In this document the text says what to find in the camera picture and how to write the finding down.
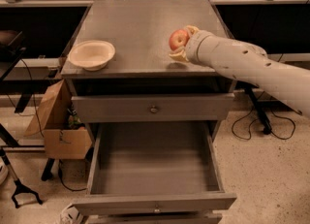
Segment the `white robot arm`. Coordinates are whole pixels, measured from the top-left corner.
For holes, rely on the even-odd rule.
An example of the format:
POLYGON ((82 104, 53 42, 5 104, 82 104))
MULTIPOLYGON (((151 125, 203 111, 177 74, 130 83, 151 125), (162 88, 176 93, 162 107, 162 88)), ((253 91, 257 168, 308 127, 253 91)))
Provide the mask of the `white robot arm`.
POLYGON ((219 75, 247 82, 310 117, 310 71, 273 61, 263 48, 222 38, 188 25, 171 33, 170 58, 210 67, 219 75))

